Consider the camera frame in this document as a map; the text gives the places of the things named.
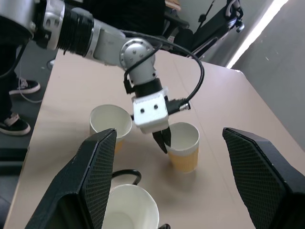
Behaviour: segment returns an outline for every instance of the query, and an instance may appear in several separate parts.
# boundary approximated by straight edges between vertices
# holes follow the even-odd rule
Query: black pants
[[[14,45],[0,45],[0,75],[6,73],[14,64],[16,50],[17,47]],[[16,77],[16,73],[13,73],[0,78],[0,121],[6,119],[10,113],[12,103],[9,92]]]

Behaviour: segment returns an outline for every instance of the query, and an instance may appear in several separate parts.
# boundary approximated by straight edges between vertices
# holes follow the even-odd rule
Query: sneaker
[[[16,113],[11,113],[4,121],[0,121],[0,132],[6,135],[22,136],[30,132],[30,125],[19,118]]]
[[[33,80],[26,80],[23,78],[16,78],[12,85],[12,89],[10,90],[10,94],[31,94],[37,92],[40,89],[40,84]]]

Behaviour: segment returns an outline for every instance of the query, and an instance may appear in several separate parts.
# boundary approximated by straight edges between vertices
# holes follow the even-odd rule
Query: robotic arm
[[[157,50],[142,38],[125,34],[62,0],[0,0],[1,42],[56,48],[126,71],[124,85],[132,98],[135,125],[153,136],[164,152],[170,145],[169,115],[190,109],[188,100],[168,100],[154,68]]]

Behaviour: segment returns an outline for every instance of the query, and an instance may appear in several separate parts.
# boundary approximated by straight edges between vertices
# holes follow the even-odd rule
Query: floor
[[[19,64],[15,71],[18,76],[21,73],[21,77],[36,80],[41,84],[39,92],[27,95],[31,100],[40,100],[43,98],[51,74],[51,71],[47,68],[47,62],[54,59],[56,53],[56,51],[44,50],[34,42],[28,44],[20,61],[21,65]],[[26,152],[41,105],[40,103],[32,104],[20,95],[14,95],[11,98],[13,101],[12,110],[26,120],[32,130],[28,135],[22,137],[8,136],[0,133],[0,206],[2,206],[2,208],[0,207],[0,229],[3,227],[3,222],[6,218],[5,212],[8,210],[5,207],[9,207],[12,202],[14,190],[19,178],[18,173],[10,173],[8,171],[11,167],[21,166],[20,162],[1,161],[3,160],[1,156],[3,154],[14,156],[20,152]]]

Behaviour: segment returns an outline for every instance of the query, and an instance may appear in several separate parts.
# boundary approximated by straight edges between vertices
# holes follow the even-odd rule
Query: wall
[[[190,29],[196,31],[199,25],[198,18],[200,14],[206,13],[212,0],[179,1],[182,8],[182,11],[178,13],[179,17],[188,21],[190,23]],[[233,29],[223,41],[218,42],[216,46],[205,54],[203,61],[219,66],[226,66],[273,0],[240,0],[240,2],[244,11],[243,21],[245,29],[242,33],[237,33],[235,31],[236,29]],[[207,17],[207,21],[225,5],[226,0],[216,0]]]
[[[289,0],[234,69],[249,82],[305,150],[305,1]]]

